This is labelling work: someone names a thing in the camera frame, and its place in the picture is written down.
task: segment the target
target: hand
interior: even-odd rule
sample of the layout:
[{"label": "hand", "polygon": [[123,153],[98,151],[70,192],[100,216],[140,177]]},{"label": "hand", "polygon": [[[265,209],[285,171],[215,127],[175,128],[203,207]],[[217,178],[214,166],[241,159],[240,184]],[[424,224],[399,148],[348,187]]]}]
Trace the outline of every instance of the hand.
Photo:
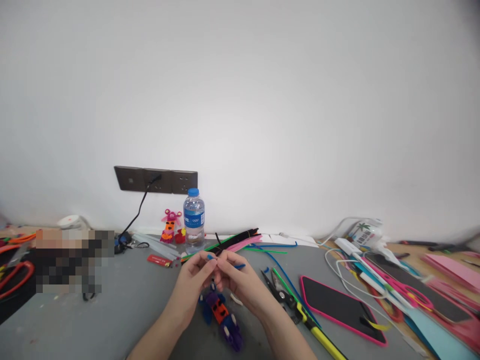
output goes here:
[{"label": "hand", "polygon": [[[234,267],[241,264],[245,264],[245,266],[240,270]],[[266,309],[278,304],[270,290],[243,256],[224,250],[217,258],[217,266],[222,271],[219,290],[224,287],[229,288],[257,318]]]},{"label": "hand", "polygon": [[183,264],[163,311],[181,331],[192,321],[200,292],[210,285],[212,274],[216,284],[221,281],[217,259],[209,256],[214,257],[210,252],[200,251]]}]

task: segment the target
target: black power cord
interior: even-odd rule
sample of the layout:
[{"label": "black power cord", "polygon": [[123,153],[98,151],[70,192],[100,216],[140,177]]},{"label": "black power cord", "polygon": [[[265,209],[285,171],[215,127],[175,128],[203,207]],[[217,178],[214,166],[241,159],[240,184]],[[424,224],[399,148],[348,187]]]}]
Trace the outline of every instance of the black power cord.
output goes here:
[{"label": "black power cord", "polygon": [[140,210],[142,209],[142,205],[144,203],[144,200],[145,200],[145,197],[147,196],[147,193],[149,192],[150,190],[150,186],[152,186],[152,184],[158,180],[160,180],[162,178],[162,174],[158,175],[157,177],[153,178],[147,185],[146,189],[145,189],[145,193],[143,194],[143,198],[141,199],[141,203],[140,203],[140,207],[138,208],[138,213],[136,214],[136,216],[133,218],[132,221],[130,221],[130,223],[128,224],[128,226],[125,228],[125,230],[122,231],[122,233],[120,234],[120,236],[118,237],[118,251],[115,252],[115,254],[119,254],[119,253],[123,253],[126,249],[127,249],[127,245],[122,242],[122,237],[125,235],[125,233],[127,232],[127,230],[130,228],[130,226],[134,223],[135,220],[137,220],[137,218],[139,217],[140,215]]}]

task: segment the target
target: blue bottle cap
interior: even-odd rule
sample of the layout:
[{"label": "blue bottle cap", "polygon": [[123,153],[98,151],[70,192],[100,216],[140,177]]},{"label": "blue bottle cap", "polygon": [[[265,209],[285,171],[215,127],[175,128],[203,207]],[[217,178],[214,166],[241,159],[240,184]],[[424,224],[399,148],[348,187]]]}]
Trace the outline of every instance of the blue bottle cap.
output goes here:
[{"label": "blue bottle cap", "polygon": [[189,197],[197,197],[200,195],[200,191],[196,187],[192,187],[191,189],[188,189],[188,196]]}]

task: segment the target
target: right hand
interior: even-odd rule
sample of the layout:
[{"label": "right hand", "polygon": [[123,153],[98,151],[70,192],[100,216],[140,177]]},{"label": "right hand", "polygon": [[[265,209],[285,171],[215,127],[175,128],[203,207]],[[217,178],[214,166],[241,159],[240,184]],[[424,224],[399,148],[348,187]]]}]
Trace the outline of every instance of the right hand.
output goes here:
[{"label": "right hand", "polygon": [[[245,266],[240,270],[234,267],[241,264]],[[243,256],[224,250],[217,258],[217,266],[222,272],[220,288],[229,288],[257,318],[272,304],[278,304]]]}]

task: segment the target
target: left hand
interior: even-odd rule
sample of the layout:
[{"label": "left hand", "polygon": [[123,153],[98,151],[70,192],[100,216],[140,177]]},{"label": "left hand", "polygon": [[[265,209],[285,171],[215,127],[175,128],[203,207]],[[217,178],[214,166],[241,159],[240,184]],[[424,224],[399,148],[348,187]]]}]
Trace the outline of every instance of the left hand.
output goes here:
[{"label": "left hand", "polygon": [[163,311],[175,325],[184,331],[192,321],[200,292],[211,283],[211,277],[218,285],[221,282],[217,257],[206,251],[199,251],[181,267],[175,288]]}]

